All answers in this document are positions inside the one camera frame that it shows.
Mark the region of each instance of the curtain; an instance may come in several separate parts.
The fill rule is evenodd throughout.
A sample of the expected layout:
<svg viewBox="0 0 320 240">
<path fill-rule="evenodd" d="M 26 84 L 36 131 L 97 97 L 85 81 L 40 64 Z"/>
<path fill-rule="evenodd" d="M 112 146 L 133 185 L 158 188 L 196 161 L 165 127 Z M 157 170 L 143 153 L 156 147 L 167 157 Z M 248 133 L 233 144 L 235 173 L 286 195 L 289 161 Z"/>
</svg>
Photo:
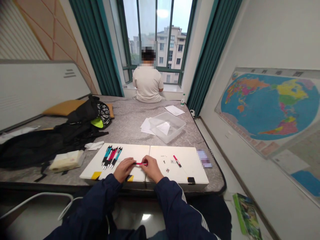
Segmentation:
<svg viewBox="0 0 320 240">
<path fill-rule="evenodd" d="M 102 0 L 69 0 L 102 95 L 123 97 Z"/>
<path fill-rule="evenodd" d="M 215 0 L 213 3 L 187 101 L 188 108 L 195 111 L 196 117 L 200 114 L 241 2 L 242 0 Z"/>
</svg>

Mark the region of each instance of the window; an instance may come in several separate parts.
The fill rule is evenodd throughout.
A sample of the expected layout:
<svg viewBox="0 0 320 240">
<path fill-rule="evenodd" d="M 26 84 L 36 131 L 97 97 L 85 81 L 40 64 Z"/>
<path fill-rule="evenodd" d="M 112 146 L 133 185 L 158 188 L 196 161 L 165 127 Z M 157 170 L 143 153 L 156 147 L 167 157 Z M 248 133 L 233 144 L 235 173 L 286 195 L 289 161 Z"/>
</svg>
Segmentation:
<svg viewBox="0 0 320 240">
<path fill-rule="evenodd" d="M 169 51 L 169 61 L 172 61 L 172 54 L 173 54 L 173 51 Z"/>
<path fill-rule="evenodd" d="M 171 84 L 181 85 L 197 0 L 112 2 L 112 16 L 115 22 L 119 22 L 116 26 L 117 47 L 123 49 L 121 64 L 125 82 L 132 81 L 132 72 L 142 60 L 141 50 L 154 48 L 155 41 L 159 41 L 155 46 L 156 69 L 164 72 L 163 78 L 168 78 Z"/>
</svg>

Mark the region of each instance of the white headboard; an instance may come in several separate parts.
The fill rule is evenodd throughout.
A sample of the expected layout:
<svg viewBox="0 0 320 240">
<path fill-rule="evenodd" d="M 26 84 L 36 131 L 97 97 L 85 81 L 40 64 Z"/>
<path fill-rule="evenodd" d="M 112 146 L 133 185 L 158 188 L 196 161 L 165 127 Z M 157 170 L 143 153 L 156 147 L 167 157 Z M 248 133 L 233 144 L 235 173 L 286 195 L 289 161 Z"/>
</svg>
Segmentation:
<svg viewBox="0 0 320 240">
<path fill-rule="evenodd" d="M 0 131 L 90 94 L 73 61 L 0 61 Z"/>
</svg>

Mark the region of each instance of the person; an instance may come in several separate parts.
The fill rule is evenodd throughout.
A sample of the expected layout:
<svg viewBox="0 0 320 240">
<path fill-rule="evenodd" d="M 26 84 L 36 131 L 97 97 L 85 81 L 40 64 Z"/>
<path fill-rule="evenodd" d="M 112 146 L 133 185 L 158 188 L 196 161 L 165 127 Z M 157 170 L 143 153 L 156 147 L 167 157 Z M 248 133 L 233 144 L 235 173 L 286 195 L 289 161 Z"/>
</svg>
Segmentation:
<svg viewBox="0 0 320 240">
<path fill-rule="evenodd" d="M 137 94 L 133 99 L 140 102 L 157 103 L 165 100 L 159 94 L 163 91 L 163 82 L 160 72 L 153 66 L 155 57 L 156 54 L 151 47 L 143 49 L 142 65 L 133 72 L 133 86 L 137 88 Z"/>
<path fill-rule="evenodd" d="M 83 197 L 76 212 L 45 239 L 146 239 L 143 225 L 137 230 L 118 230 L 111 214 L 122 183 L 136 166 L 134 162 L 133 158 L 121 161 L 114 173 L 96 183 Z M 194 201 L 197 208 L 209 213 L 208 227 L 200 211 L 187 204 L 180 186 L 162 175 L 156 159 L 147 155 L 142 162 L 147 166 L 140 167 L 156 183 L 154 191 L 166 226 L 164 231 L 149 239 L 231 239 L 231 215 L 219 196 L 207 195 L 201 201 Z"/>
</svg>

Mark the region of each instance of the jacket sleeve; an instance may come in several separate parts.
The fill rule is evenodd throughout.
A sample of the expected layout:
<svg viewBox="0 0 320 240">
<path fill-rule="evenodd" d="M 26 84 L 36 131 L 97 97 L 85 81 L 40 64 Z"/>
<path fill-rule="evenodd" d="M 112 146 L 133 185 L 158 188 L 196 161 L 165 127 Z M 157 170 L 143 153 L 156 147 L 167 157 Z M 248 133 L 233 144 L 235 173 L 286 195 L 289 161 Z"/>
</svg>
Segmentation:
<svg viewBox="0 0 320 240">
<path fill-rule="evenodd" d="M 96 183 L 83 197 L 81 207 L 45 239 L 92 239 L 122 188 L 113 174 Z"/>
<path fill-rule="evenodd" d="M 167 177 L 155 186 L 169 239 L 219 239 L 209 232 L 202 214 L 187 204 L 181 187 Z"/>
</svg>

